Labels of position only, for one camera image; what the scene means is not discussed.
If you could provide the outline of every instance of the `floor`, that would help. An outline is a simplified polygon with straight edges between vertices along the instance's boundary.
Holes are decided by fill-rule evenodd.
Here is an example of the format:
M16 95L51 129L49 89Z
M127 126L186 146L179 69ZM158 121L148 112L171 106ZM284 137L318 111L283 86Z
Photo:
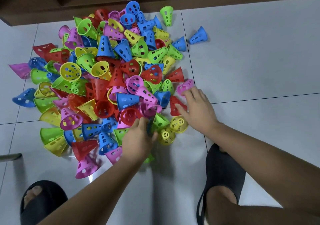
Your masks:
M206 29L209 41L188 45L176 66L207 94L220 121L320 167L319 7L320 0L290 0L174 11L167 30L177 40L189 39L200 26ZM72 154L57 158L42 147L39 130L49 125L38 121L40 113L11 101L35 86L7 64L36 56L33 45L61 46L58 29L64 24L74 26L73 21L18 27L0 22L0 154L23 154L0 163L3 224L19 224L21 197L33 182L55 181L71 197L111 165L104 162L92 177L75 179ZM170 118L170 109L164 114ZM133 178L108 224L195 225L211 144L189 127L171 146L156 146L156 160ZM280 206L249 175L240 204Z

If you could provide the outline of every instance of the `forearm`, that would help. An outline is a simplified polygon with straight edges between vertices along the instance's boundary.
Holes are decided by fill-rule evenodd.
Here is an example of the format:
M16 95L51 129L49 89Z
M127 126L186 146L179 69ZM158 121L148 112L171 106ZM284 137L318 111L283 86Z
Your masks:
M308 211L320 207L318 167L224 124L218 124L208 137L229 153L282 206L294 204Z
M45 218L40 225L105 225L141 162L123 158Z

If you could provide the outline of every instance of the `black slide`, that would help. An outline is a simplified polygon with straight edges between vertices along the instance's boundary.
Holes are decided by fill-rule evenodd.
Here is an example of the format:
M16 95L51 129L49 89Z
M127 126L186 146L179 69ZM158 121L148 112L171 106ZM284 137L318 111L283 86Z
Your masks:
M33 198L23 209L26 192L35 186L42 187L39 195ZM52 181L41 180L33 183L24 193L20 204L21 225L36 225L51 212L65 203L68 198L63 189Z
M245 170L227 153L219 150L217 144L213 144L206 158L207 181L205 189L200 197L197 207L198 225L204 224L205 210L207 206L207 192L214 186L229 188L239 203L242 187L245 179Z

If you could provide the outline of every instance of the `blue cone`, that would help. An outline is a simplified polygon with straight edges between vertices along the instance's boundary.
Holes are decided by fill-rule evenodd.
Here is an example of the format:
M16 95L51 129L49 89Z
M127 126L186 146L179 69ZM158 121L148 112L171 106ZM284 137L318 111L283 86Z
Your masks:
M51 73L51 72L49 72L48 74L47 74L47 78L50 80L50 82L54 82L55 80L57 80L58 79L58 77L59 77L59 75L58 74L54 74L54 73Z
M145 21L145 22L137 22L138 28L140 29L140 32L143 33L144 31L149 31L153 29L155 26L155 21L150 20L150 21Z
M189 44L193 45L199 42L204 42L208 40L207 33L205 32L204 28L201 26L198 31L192 36L188 41Z
M94 138L94 136L101 133L101 124L82 124L82 135L83 139L87 141L90 138Z
M136 18L137 18L137 22L144 23L146 21L146 17L144 16L142 11L138 11Z
M157 47L155 45L155 37L154 37L154 31L148 30L141 33L141 36L144 36L144 41L146 42L148 49L150 50L156 50Z
M73 62L76 63L77 62L77 57L75 55L70 55L68 62Z
M150 67L152 67L153 65L158 65L160 67L160 69L163 71L163 67L164 67L164 64L161 63L161 64L145 64L144 65L144 69L145 70L148 70Z
M184 36L173 42L172 45L179 51L186 51L186 42L184 41Z
M19 94L17 97L12 98L12 101L15 104L20 105L22 107L33 108L35 107L35 104L33 102L35 91L36 90L34 88L28 88L23 93Z
M170 91L166 91L166 92L156 91L153 95L158 99L158 104L163 108L165 108L168 105L171 97Z
M101 131L104 134L113 132L113 129L117 129L118 122L114 117L105 118L102 120Z
M117 96L117 105L119 111L130 107L132 105L135 105L139 102L139 96L132 95L132 94L126 94L126 93L116 93Z
M46 60L41 57L33 57L30 59L28 62L29 67L32 68L37 68L38 70L46 71L48 72L44 66L47 64Z
M118 143L112 139L108 134L99 134L99 155L103 156L105 153L116 149Z
M81 36L84 48L96 47L98 48L98 42L92 38Z
M140 10L140 5L136 1L130 1L126 5L126 13L127 14L132 14L132 15L137 15Z
M155 23L156 23L156 27L157 27L158 29L163 30L162 25L161 25L161 22L160 22L160 20L157 18L157 16L155 16L153 20L154 20Z
M72 143L75 142L75 139L73 137L72 130L65 130L63 132L64 138L66 139L66 142L69 146L72 146Z
M115 58L108 36L101 36L97 56L108 56Z
M122 39L121 43L119 43L113 49L118 53L119 56L121 56L122 59L125 60L125 62L132 60L132 53L130 50L129 42L126 39Z
M132 24L135 21L136 17L133 14L124 14L120 17L120 22L126 29L132 29Z

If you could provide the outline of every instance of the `person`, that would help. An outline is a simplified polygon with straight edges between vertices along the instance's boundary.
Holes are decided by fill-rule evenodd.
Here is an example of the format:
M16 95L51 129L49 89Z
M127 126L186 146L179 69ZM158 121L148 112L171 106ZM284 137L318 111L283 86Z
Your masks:
M189 111L176 105L181 115L191 127L214 141L206 158L207 181L197 207L198 225L320 224L318 167L219 122L202 90L193 87L183 95ZM136 119L123 138L119 161L68 201L55 183L31 186L22 200L22 225L34 225L41 220L40 225L106 224L157 139L157 133L148 137L147 122L146 118ZM283 208L239 206L246 172ZM49 195L51 191L46 185L53 187L54 196ZM32 222L27 221L31 219L31 214L26 213L28 206L34 212Z

